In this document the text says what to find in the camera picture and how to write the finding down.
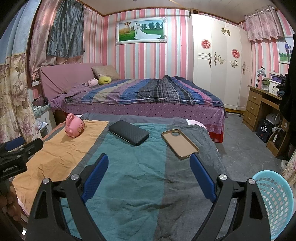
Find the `striped comforter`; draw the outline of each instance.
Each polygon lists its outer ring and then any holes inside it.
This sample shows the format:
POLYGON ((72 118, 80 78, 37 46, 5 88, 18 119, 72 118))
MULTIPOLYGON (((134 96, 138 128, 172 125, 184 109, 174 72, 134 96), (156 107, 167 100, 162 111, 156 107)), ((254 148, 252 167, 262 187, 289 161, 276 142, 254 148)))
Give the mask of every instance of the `striped comforter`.
POLYGON ((162 79, 124 79, 94 88, 73 87, 65 101, 74 103, 174 103, 224 107, 223 102, 209 91, 181 77, 165 75, 162 79))

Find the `wooden desk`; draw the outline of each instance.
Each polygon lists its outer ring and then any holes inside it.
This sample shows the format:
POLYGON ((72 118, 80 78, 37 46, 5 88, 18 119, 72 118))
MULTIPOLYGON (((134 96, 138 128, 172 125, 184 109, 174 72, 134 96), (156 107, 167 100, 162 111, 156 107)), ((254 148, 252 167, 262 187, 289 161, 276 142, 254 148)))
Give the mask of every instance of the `wooden desk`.
MULTIPOLYGON (((278 114, 280 113, 279 104, 281 97, 273 95, 267 91, 249 86, 249 98, 244 114, 243 123, 251 130, 257 131, 259 122, 261 119, 265 119, 269 113, 278 114)), ((267 142, 267 148, 273 153, 274 156, 278 157, 286 150, 290 141, 289 122, 281 116, 283 120, 281 127, 286 131, 286 136, 283 140, 280 149, 277 149, 272 142, 275 133, 271 135, 267 142)))

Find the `laundry basket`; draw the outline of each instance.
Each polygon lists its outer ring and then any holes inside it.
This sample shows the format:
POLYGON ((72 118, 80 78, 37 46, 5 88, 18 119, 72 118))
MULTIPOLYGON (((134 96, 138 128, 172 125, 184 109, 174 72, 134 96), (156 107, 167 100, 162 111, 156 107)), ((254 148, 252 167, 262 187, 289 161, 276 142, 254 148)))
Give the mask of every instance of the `laundry basket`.
POLYGON ((271 240, 284 230, 293 215, 294 199, 287 181, 273 171, 261 171, 254 175, 266 207, 271 240))

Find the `pink plush toy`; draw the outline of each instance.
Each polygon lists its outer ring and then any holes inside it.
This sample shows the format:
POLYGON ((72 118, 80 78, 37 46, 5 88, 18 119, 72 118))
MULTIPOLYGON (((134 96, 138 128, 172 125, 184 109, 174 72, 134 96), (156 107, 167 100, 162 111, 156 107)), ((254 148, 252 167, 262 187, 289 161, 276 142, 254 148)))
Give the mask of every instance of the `pink plush toy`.
POLYGON ((85 124, 82 119, 72 113, 68 114, 65 126, 65 132, 67 133, 67 136, 73 138, 79 136, 83 132, 84 127, 85 124))
POLYGON ((97 79, 92 79, 92 80, 87 81, 87 82, 84 84, 84 86, 90 88, 90 87, 94 87, 94 86, 96 86, 98 83, 99 83, 99 81, 98 81, 97 79))

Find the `gray tile floor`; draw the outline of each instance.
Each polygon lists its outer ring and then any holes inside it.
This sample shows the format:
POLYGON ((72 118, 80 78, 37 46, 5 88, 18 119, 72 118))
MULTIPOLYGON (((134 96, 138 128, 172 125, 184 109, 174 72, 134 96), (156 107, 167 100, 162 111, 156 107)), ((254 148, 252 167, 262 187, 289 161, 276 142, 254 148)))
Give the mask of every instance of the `gray tile floor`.
POLYGON ((281 173, 281 160, 273 156, 266 144, 242 123, 242 117, 227 114, 223 143, 216 143, 231 179, 246 181, 259 171, 281 173))

